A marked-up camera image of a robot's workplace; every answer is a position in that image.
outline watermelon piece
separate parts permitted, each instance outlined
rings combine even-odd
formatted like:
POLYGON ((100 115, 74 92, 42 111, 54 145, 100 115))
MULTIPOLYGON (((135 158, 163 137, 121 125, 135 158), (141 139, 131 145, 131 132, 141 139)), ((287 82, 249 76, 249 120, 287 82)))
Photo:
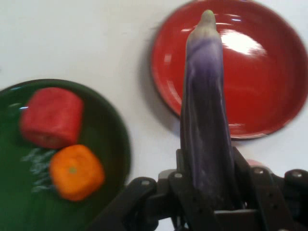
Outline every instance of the watermelon piece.
POLYGON ((44 88, 34 93, 20 120, 22 136, 44 148, 76 144, 81 129, 83 101, 62 88, 44 88))

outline white table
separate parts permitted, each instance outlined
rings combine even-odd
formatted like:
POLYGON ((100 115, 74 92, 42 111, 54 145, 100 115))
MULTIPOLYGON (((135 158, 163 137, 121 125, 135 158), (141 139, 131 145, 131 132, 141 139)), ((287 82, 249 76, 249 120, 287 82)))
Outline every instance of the white table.
MULTIPOLYGON (((176 167, 179 120, 157 95, 148 71, 151 39, 187 0, 1 0, 0 89, 37 78, 85 84, 122 115, 131 138, 129 179, 157 179, 176 167)), ((308 46, 307 0, 260 0, 282 15, 308 46)), ((308 169, 308 107, 283 130, 235 142, 241 153, 282 176, 308 169)), ((159 231, 172 230, 169 221, 159 231)))

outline red bowl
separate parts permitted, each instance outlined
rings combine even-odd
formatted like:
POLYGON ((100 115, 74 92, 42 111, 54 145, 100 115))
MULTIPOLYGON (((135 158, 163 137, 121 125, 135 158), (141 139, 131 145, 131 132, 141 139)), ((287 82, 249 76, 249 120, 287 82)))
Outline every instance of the red bowl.
POLYGON ((232 138, 265 136, 285 126, 308 93, 308 58, 296 32, 253 1, 194 1, 163 24, 152 51, 152 74, 169 107, 180 115, 185 45, 211 9, 224 46, 226 107, 232 138))

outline purple eggplant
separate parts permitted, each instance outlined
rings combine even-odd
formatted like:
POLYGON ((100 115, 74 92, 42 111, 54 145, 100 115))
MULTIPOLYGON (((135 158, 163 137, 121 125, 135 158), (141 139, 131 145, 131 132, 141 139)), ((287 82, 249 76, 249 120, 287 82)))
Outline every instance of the purple eggplant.
POLYGON ((222 42, 211 10, 188 37, 180 117, 181 149, 193 185, 215 210, 242 206, 223 92, 222 42))

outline green plate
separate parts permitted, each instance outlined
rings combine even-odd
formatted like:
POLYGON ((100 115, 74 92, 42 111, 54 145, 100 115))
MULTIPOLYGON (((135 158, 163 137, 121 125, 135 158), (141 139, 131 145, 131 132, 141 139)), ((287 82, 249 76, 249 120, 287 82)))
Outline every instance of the green plate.
POLYGON ((0 231, 79 231, 118 194, 130 167, 128 134, 115 109, 93 90, 65 80, 40 79, 0 91, 0 231), (105 184, 89 198, 60 198, 48 174, 56 150, 39 148, 19 132, 19 117, 32 94, 60 87, 85 104, 79 143, 102 162, 105 184))

